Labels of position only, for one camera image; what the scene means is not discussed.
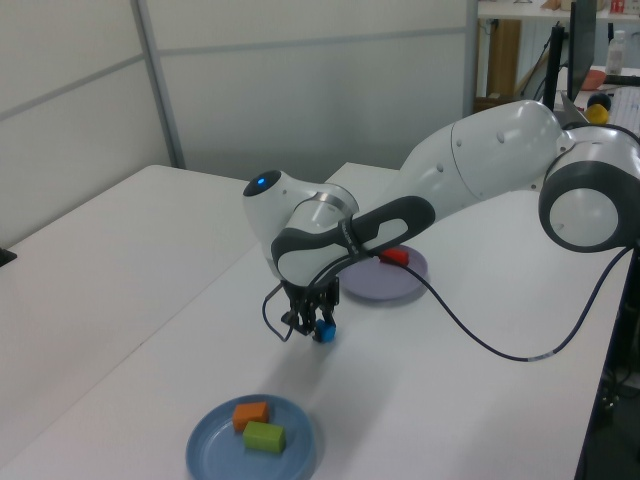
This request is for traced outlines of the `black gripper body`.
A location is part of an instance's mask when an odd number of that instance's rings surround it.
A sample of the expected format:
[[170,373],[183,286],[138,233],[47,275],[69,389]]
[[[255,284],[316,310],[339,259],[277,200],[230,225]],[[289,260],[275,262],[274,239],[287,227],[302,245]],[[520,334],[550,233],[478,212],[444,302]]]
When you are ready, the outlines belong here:
[[297,286],[289,282],[283,283],[283,289],[290,302],[311,301],[324,292],[322,286]]

